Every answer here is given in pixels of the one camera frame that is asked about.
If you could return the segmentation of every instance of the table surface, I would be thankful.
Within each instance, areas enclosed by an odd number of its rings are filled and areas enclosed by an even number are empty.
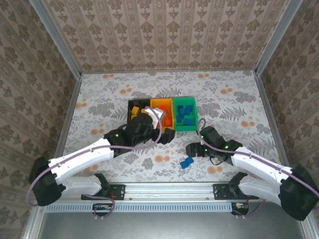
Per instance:
[[[64,155],[86,147],[126,123],[128,100],[193,96],[198,118],[205,117],[226,139],[280,163],[252,71],[157,72],[82,75],[82,86]],[[103,173],[110,182],[229,181],[237,167],[214,166],[198,157],[187,169],[185,147],[196,133],[176,132],[166,145],[126,153],[79,172]]]

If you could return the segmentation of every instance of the yellow block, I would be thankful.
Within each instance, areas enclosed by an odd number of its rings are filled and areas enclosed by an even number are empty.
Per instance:
[[[145,109],[142,109],[141,113],[148,114]]]
[[[133,109],[131,110],[131,112],[132,112],[133,115],[137,116],[139,114],[139,112],[140,112],[140,108],[137,107],[137,106],[134,106]]]

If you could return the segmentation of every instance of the patterned wallpaper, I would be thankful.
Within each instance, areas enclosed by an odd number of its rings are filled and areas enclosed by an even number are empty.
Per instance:
[[[34,159],[53,155],[75,79],[27,0],[0,1],[0,238],[19,238]]]
[[[319,185],[319,1],[302,3],[262,79],[290,163]]]
[[[256,65],[288,0],[44,0],[82,72]]]

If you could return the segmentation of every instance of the wire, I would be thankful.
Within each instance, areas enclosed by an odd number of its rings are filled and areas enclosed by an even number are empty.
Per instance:
[[[202,119],[203,119],[203,121],[204,121],[204,125],[202,126],[201,129],[205,128],[205,126],[206,126],[206,120],[205,120],[205,118],[202,118]]]
[[[221,164],[222,162],[220,161],[219,163],[213,163],[213,161],[211,160],[212,158],[209,158],[209,161],[212,163],[212,165],[215,165],[215,166],[217,166],[217,165],[219,165],[219,164]]]
[[[113,199],[111,199],[111,198],[91,196],[91,195],[88,195],[88,194],[85,194],[85,196],[87,196],[88,198],[92,198],[92,199],[105,199],[105,200],[109,200],[109,201],[112,202],[112,207],[111,207],[111,209],[109,210],[109,212],[108,212],[106,215],[104,215],[104,216],[101,217],[102,219],[105,218],[105,217],[108,217],[108,216],[112,213],[112,211],[114,210],[114,208],[115,208],[115,201],[114,201]],[[97,210],[98,208],[103,207],[103,206],[104,206],[104,205],[97,205],[97,206],[94,208],[93,214],[94,214],[95,218],[98,218],[98,215],[96,215],[96,210]]]
[[[245,152],[239,152],[239,151],[228,151],[228,150],[223,150],[223,149],[219,149],[219,148],[215,148],[213,146],[211,146],[209,143],[207,143],[201,136],[200,134],[200,130],[199,130],[199,123],[201,121],[205,120],[204,118],[201,118],[199,121],[198,121],[198,126],[197,126],[197,134],[201,137],[201,141],[209,148],[211,149],[214,149],[218,152],[222,152],[222,153],[233,153],[233,154],[242,154],[242,155],[245,155],[245,156],[248,156],[248,157],[251,157],[251,158],[254,158],[256,159],[257,161],[261,162],[261,163],[264,163],[266,164],[267,166],[269,167],[272,167],[276,170],[278,170],[279,172],[282,172],[283,174],[286,174],[288,175],[289,177],[291,177],[292,179],[294,179],[295,181],[299,182],[300,184],[302,184],[303,186],[305,186],[306,188],[308,188],[310,191],[312,191],[317,197],[319,197],[319,192],[317,190],[315,190],[313,187],[311,187],[309,184],[305,183],[304,181],[300,180],[299,178],[297,178],[295,175],[285,171],[285,170],[282,170],[280,167],[276,166],[276,165],[273,165],[272,163],[270,162],[267,162],[263,159],[261,159],[260,157],[257,157],[255,155],[251,155],[249,153],[245,153]]]
[[[123,124],[123,125],[121,125],[121,126],[119,126],[118,127],[118,129],[123,129],[124,127],[126,127],[128,124],[127,123],[125,123],[125,124]]]
[[[256,212],[258,212],[258,211],[261,209],[261,207],[263,206],[263,204],[265,203],[265,201],[266,201],[266,200],[263,200],[263,201],[261,202],[261,204],[259,204],[259,206],[258,206],[253,212],[248,213],[248,214],[246,214],[246,215],[242,215],[239,211],[234,210],[234,209],[233,209],[233,212],[237,213],[238,215],[236,215],[236,216],[241,217],[241,218],[245,218],[245,217],[252,216],[252,215],[254,215]]]
[[[27,203],[29,206],[31,206],[31,207],[36,207],[36,206],[38,206],[38,204],[33,204],[33,203],[30,202],[31,192],[32,192],[34,186],[36,185],[36,183],[37,183],[37,182],[39,181],[39,179],[40,179],[43,175],[45,175],[47,172],[51,171],[53,168],[56,168],[56,167],[58,167],[58,166],[61,166],[62,164],[66,163],[67,161],[70,161],[71,159],[74,159],[74,158],[79,157],[79,156],[81,156],[81,155],[83,155],[83,154],[86,154],[86,153],[88,153],[88,152],[92,152],[93,150],[101,149],[101,148],[112,148],[112,149],[114,149],[114,148],[122,148],[122,149],[137,150],[137,149],[146,149],[146,148],[150,148],[150,147],[155,146],[155,145],[157,144],[157,142],[160,140],[161,133],[162,133],[162,129],[163,129],[163,125],[162,125],[162,123],[161,123],[161,121],[160,121],[159,116],[156,114],[156,112],[155,112],[151,107],[146,106],[145,109],[150,109],[150,110],[153,112],[153,114],[155,115],[155,117],[156,117],[156,119],[158,120],[158,122],[159,122],[159,131],[160,131],[160,132],[159,132],[159,135],[158,135],[157,139],[156,139],[153,143],[151,143],[151,144],[149,144],[149,145],[145,145],[145,146],[140,146],[140,147],[129,147],[129,146],[122,146],[122,145],[101,145],[101,146],[93,147],[93,148],[91,148],[91,149],[87,149],[87,150],[81,151],[81,152],[79,152],[79,153],[77,153],[77,154],[74,154],[74,155],[72,155],[72,156],[70,156],[70,157],[64,159],[63,161],[61,161],[61,162],[59,162],[59,163],[56,163],[56,164],[54,164],[53,166],[51,166],[51,167],[45,169],[43,172],[41,172],[41,173],[34,179],[34,181],[31,183],[31,185],[30,185],[30,187],[29,187],[29,189],[28,189],[28,192],[27,192],[27,194],[26,194],[26,203]]]

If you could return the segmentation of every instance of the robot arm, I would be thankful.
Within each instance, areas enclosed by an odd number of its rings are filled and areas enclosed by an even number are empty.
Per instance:
[[[35,183],[33,192],[39,206],[49,205],[61,197],[68,195],[88,194],[106,197],[109,184],[102,174],[91,177],[72,177],[83,169],[109,160],[132,150],[132,147],[149,139],[156,141],[159,137],[158,119],[162,119],[161,109],[147,109],[147,114],[141,113],[134,117],[125,129],[114,129],[95,143],[69,155],[46,160],[44,157],[36,159],[33,164],[29,182],[32,183],[39,174],[52,168]],[[175,130],[167,128],[161,135],[159,143],[166,144],[173,140]]]
[[[303,167],[293,169],[271,162],[256,155],[239,142],[234,140],[226,142],[213,127],[202,129],[200,134],[206,143],[221,149],[223,152],[199,142],[191,143],[186,147],[188,156],[217,158],[221,162],[245,169],[258,177],[243,172],[236,174],[229,182],[229,192],[234,198],[239,194],[245,194],[266,199],[278,204],[287,214],[300,221],[307,217],[319,201],[316,194],[291,176],[282,173],[282,171],[289,172],[319,191],[312,177]]]

